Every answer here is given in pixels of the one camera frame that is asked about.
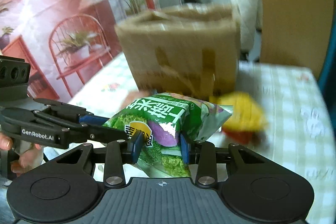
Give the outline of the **person's left hand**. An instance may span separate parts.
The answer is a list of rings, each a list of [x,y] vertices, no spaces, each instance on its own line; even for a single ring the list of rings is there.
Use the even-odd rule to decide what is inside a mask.
[[[1,133],[1,150],[10,151],[12,146],[13,140]],[[43,161],[43,149],[44,147],[40,144],[34,144],[29,150],[21,154],[18,160],[10,163],[11,171],[20,176],[41,165]]]

